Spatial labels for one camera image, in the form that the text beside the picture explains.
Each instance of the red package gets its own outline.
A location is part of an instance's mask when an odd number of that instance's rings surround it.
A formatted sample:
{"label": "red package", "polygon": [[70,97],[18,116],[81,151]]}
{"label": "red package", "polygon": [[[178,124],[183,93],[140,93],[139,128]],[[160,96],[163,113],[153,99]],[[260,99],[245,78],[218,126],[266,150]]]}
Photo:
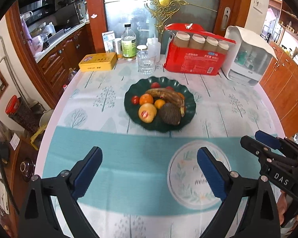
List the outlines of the red package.
{"label": "red package", "polygon": [[[202,26],[198,24],[172,23],[165,26],[164,29],[199,34],[201,36],[213,37],[217,40],[224,40],[236,44],[234,40],[205,31]],[[169,44],[164,68],[170,72],[216,75],[225,57],[226,55],[217,52],[177,47],[173,44],[172,39]]]}

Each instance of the green fruit plate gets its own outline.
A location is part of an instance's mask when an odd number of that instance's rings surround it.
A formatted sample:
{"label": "green fruit plate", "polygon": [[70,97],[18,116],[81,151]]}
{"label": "green fruit plate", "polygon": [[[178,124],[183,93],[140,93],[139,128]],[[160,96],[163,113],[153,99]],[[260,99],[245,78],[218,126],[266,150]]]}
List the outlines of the green fruit plate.
{"label": "green fruit plate", "polygon": [[[180,92],[184,95],[186,111],[184,117],[181,118],[179,125],[174,126],[164,123],[159,116],[159,112],[157,112],[156,117],[153,119],[151,123],[145,123],[138,117],[140,105],[132,104],[131,99],[133,96],[141,97],[143,94],[145,94],[145,92],[148,89],[150,89],[151,84],[154,82],[158,82],[161,87],[170,86],[174,88],[176,92]],[[129,117],[132,119],[133,122],[141,125],[146,130],[159,132],[176,131],[182,129],[193,119],[196,110],[194,96],[190,93],[188,88],[186,86],[181,85],[176,80],[169,80],[166,77],[149,77],[148,79],[141,79],[136,84],[131,85],[129,90],[125,94],[124,106],[126,112],[128,113]]]}

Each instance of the teal stripe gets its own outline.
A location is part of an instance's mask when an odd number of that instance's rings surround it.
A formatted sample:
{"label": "teal stripe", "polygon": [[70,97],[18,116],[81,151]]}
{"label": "teal stripe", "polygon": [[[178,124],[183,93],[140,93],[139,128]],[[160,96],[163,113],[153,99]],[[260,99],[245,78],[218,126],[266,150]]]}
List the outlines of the teal stripe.
{"label": "teal stripe", "polygon": [[[199,210],[181,206],[167,186],[167,170],[172,156],[184,144],[197,139],[200,138],[170,139],[57,127],[43,177],[53,177],[64,169],[71,169],[93,146],[98,146],[103,151],[103,162],[80,202],[131,215],[197,213]],[[200,140],[220,147],[232,170],[243,177],[259,177],[257,158],[241,148],[240,138]]]}

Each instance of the screw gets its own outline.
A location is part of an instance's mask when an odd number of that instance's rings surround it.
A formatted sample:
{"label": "screw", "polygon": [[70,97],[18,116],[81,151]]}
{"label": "screw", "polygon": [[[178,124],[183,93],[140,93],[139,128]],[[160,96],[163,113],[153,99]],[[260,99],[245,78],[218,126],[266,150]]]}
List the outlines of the screw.
{"label": "screw", "polygon": [[237,178],[238,177],[238,172],[232,171],[232,172],[230,172],[230,175],[234,178]]}
{"label": "screw", "polygon": [[33,175],[31,177],[31,181],[36,181],[37,179],[39,179],[39,176],[38,175]]}
{"label": "screw", "polygon": [[68,176],[70,174],[70,171],[69,170],[63,170],[62,172],[61,172],[61,176],[62,177],[66,177],[66,176]]}
{"label": "screw", "polygon": [[261,176],[261,180],[264,181],[264,182],[267,182],[268,178],[267,178],[267,176]]}

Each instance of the orange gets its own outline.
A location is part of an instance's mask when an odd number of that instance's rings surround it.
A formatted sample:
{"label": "orange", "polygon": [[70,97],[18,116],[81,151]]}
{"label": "orange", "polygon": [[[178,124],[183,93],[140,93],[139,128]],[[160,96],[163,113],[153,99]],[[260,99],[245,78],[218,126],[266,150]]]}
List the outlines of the orange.
{"label": "orange", "polygon": [[145,103],[153,104],[153,97],[150,94],[143,94],[139,99],[139,105],[143,105]]}
{"label": "orange", "polygon": [[183,95],[183,94],[181,94],[180,92],[178,92],[178,95],[179,95],[180,97],[182,97],[182,99],[184,100],[184,95]]}
{"label": "orange", "polygon": [[156,106],[156,108],[160,109],[163,105],[165,104],[165,101],[162,99],[158,99],[154,105]]}

